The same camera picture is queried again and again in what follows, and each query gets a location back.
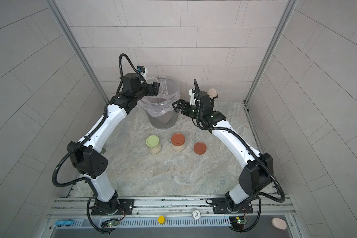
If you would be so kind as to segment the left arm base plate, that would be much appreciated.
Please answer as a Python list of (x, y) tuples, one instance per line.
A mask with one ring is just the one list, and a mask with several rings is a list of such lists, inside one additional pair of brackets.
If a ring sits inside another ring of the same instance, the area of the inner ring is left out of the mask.
[(94, 216), (131, 215), (134, 202), (134, 199), (112, 199), (108, 202), (95, 199), (89, 209)]

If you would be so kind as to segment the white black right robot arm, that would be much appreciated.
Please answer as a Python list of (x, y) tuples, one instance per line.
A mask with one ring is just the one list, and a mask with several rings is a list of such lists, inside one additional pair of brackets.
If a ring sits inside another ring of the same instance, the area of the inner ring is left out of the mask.
[(172, 104), (177, 113), (195, 119), (199, 128), (209, 131), (219, 138), (237, 158), (243, 171), (238, 184), (225, 195), (230, 211), (240, 210), (242, 204), (255, 198), (257, 194), (273, 182), (273, 159), (269, 154), (261, 154), (245, 142), (231, 127), (226, 117), (213, 110), (214, 100), (202, 96), (193, 104), (179, 99)]

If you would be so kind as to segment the red jar lid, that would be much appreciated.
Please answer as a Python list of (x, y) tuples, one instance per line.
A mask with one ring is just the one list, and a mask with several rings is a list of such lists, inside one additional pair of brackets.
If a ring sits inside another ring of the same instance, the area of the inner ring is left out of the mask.
[(193, 150), (196, 154), (198, 155), (203, 155), (206, 153), (206, 150), (207, 150), (207, 146), (205, 143), (203, 142), (197, 142), (194, 147), (193, 147)]

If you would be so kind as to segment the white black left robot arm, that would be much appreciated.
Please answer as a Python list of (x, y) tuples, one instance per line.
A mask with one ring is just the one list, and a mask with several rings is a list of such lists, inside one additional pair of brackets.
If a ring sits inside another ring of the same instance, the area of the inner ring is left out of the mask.
[(145, 96), (159, 93), (158, 82), (147, 83), (138, 73), (121, 77), (122, 89), (105, 107), (104, 115), (79, 142), (71, 142), (68, 150), (73, 166), (83, 175), (94, 193), (95, 212), (115, 214), (119, 209), (118, 194), (107, 176), (108, 160), (101, 154), (103, 146), (117, 125), (126, 118), (137, 102)]

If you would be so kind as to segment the red lidded rice jar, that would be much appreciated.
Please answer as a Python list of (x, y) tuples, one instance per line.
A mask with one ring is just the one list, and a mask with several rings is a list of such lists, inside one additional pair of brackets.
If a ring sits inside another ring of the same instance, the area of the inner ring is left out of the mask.
[(176, 133), (171, 137), (172, 149), (175, 152), (182, 152), (185, 149), (185, 136), (181, 133)]

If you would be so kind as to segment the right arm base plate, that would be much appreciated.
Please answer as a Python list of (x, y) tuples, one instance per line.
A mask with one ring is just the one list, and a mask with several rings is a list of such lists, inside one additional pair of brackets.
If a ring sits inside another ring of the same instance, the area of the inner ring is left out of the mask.
[(253, 208), (251, 202), (241, 202), (236, 207), (228, 207), (225, 197), (214, 197), (206, 199), (206, 203), (211, 205), (214, 214), (251, 214)]

